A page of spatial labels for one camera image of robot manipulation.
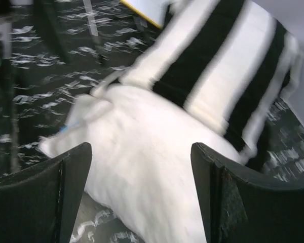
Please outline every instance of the black and white patterned floor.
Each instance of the black and white patterned floor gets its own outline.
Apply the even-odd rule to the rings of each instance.
[[[33,30],[28,6],[17,8],[19,19],[13,23],[11,61],[23,77],[17,82],[14,98],[19,127],[16,163],[21,169],[47,159],[36,149],[39,138],[53,135],[63,127],[75,95],[88,92],[114,70],[131,65],[147,48],[134,21],[102,21],[97,23],[98,31],[105,41],[109,61],[106,66],[99,65],[94,58],[82,0],[59,2],[63,41],[71,57],[70,65],[48,52]],[[96,20],[128,11],[118,0],[92,0],[92,4]],[[281,100],[272,107],[269,121],[271,159],[265,164],[265,172],[285,181],[304,180],[303,126]],[[1,156],[9,156],[1,147],[10,143],[9,135],[0,131]],[[6,168],[0,165],[0,176],[6,174]],[[97,241],[141,242],[115,219],[112,211],[84,195],[71,242]]]

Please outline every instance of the striped pillow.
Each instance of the striped pillow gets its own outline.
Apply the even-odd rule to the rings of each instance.
[[[192,0],[119,82],[182,107],[248,159],[271,104],[297,85],[302,54],[252,1]]]

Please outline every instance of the white wall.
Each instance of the white wall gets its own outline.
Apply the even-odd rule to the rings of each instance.
[[[254,0],[274,15],[287,30],[304,43],[304,0]],[[289,105],[304,125],[304,67],[297,91],[290,97]]]

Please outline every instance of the pillow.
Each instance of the pillow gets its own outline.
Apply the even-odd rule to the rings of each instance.
[[[233,161],[239,153],[179,107],[131,86],[79,96],[68,125],[40,142],[55,157],[89,142],[85,192],[146,243],[206,243],[190,151],[200,141]]]
[[[192,0],[121,77],[168,99],[227,139],[246,161],[266,114],[298,83],[303,50],[248,0]]]

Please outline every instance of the black stripe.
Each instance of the black stripe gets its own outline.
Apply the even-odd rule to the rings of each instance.
[[[245,0],[221,0],[192,43],[155,83],[153,91],[183,107],[201,73],[231,31],[244,3]]]
[[[242,151],[244,148],[245,143],[242,139],[242,132],[274,77],[279,58],[284,48],[285,34],[286,29],[276,21],[275,35],[266,56],[229,117],[229,126],[224,137],[237,151]]]
[[[282,87],[280,89],[279,94],[281,94],[283,89],[286,88],[289,85],[289,83],[290,83],[290,72],[291,72],[291,67],[288,69],[288,72],[286,73],[286,75],[284,77],[284,81],[283,81],[283,84],[282,84]]]
[[[169,4],[167,6],[166,16],[164,17],[164,22],[163,22],[163,27],[162,27],[163,29],[165,29],[167,27],[170,20],[173,18],[173,14],[170,12],[170,8],[171,8],[171,4]]]

